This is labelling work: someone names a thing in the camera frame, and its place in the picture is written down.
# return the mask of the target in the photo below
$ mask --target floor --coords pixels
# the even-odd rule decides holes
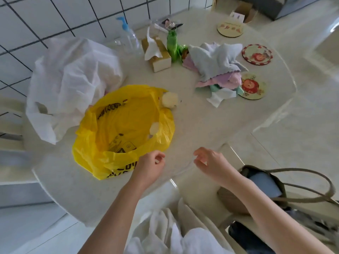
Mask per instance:
[[[229,13],[234,5],[235,0],[225,0],[225,3],[218,4],[217,10]],[[260,14],[251,22],[250,26],[262,33],[285,59],[295,77],[298,91],[270,123],[229,141],[244,163],[263,169],[300,167],[316,170],[328,175],[339,189],[339,85],[333,77],[321,73],[303,58],[328,35],[338,17],[338,0],[319,0],[274,22]],[[278,176],[284,182],[319,191],[327,188],[325,181],[299,172]],[[180,185],[182,179],[175,181]],[[168,203],[178,198],[177,189],[170,182],[163,186],[163,190],[168,193]],[[201,205],[203,197],[195,192],[183,192],[181,189],[181,194],[207,216],[217,216],[204,210],[208,205]],[[139,208],[134,223],[141,219],[141,211],[142,208]],[[220,217],[211,219],[217,222]],[[77,253],[92,231],[93,228],[86,228],[67,215],[12,254]]]

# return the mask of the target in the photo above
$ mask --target round table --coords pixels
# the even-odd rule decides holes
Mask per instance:
[[[179,44],[200,46],[203,42],[235,44],[269,44],[247,25],[237,38],[226,38],[218,33],[218,23],[227,16],[205,10],[190,10],[174,17],[184,23],[178,31]],[[146,29],[137,34],[146,34]],[[159,33],[166,45],[166,35]],[[238,132],[252,131],[274,111],[286,103],[296,91],[293,77],[280,55],[273,49],[274,58],[265,66],[246,62],[241,54],[237,60],[250,73],[260,75],[267,82],[264,98],[251,101],[242,97],[224,100],[218,108],[207,102],[209,88],[195,89],[199,75],[181,66],[179,62],[163,71],[153,73],[147,61],[131,63],[131,71],[124,82],[165,88],[179,94],[180,105],[172,111],[176,130],[170,147],[165,151],[166,166],[163,175],[145,193],[147,195],[172,176],[179,174],[193,161],[193,151],[200,146],[219,149]],[[24,145],[32,155],[33,172],[53,200],[85,225],[93,225],[104,215],[130,173],[97,180],[73,159],[72,145],[77,127],[70,128],[56,145],[42,141],[24,118]]]

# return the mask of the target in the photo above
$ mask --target cartoon coaster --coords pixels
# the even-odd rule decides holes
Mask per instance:
[[[241,88],[244,92],[239,95],[249,100],[261,99],[266,94],[266,83],[260,77],[250,73],[241,75]]]
[[[217,29],[218,32],[225,37],[239,37],[244,32],[242,23],[236,21],[226,21],[220,23]]]
[[[272,51],[260,44],[250,44],[241,52],[246,61],[254,65],[266,65],[273,59]]]

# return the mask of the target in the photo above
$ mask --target wooden coaster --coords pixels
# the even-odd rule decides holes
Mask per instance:
[[[241,52],[246,61],[254,65],[266,65],[273,59],[272,51],[260,44],[250,44]]]
[[[218,25],[217,30],[225,37],[239,37],[243,34],[243,25],[236,21],[225,21]]]
[[[266,94],[266,83],[254,74],[244,73],[241,75],[241,88],[244,90],[241,97],[249,100],[258,100]]]

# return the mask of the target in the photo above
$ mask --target bag strap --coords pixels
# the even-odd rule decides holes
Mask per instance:
[[[272,170],[263,170],[267,173],[277,173],[277,172],[286,172],[286,171],[299,171],[299,172],[308,172],[308,173],[312,173],[312,174],[316,174],[319,175],[323,178],[325,178],[327,180],[327,182],[329,183],[329,189],[328,191],[323,194],[320,192],[317,192],[313,189],[307,188],[307,187],[303,187],[303,186],[299,186],[299,185],[294,185],[291,183],[283,183],[284,185],[288,185],[288,186],[292,186],[292,187],[296,187],[296,188],[300,188],[300,189],[304,189],[313,193],[316,193],[319,195],[319,197],[313,197],[313,198],[285,198],[285,197],[275,197],[272,198],[273,201],[286,201],[286,202],[295,202],[295,203],[317,203],[317,202],[323,202],[323,201],[329,201],[333,204],[338,205],[338,203],[336,201],[334,201],[333,199],[331,199],[331,197],[335,194],[336,190],[335,187],[332,183],[332,181],[325,175],[317,172],[317,171],[313,171],[310,169],[305,169],[305,168],[279,168],[279,169],[272,169]]]

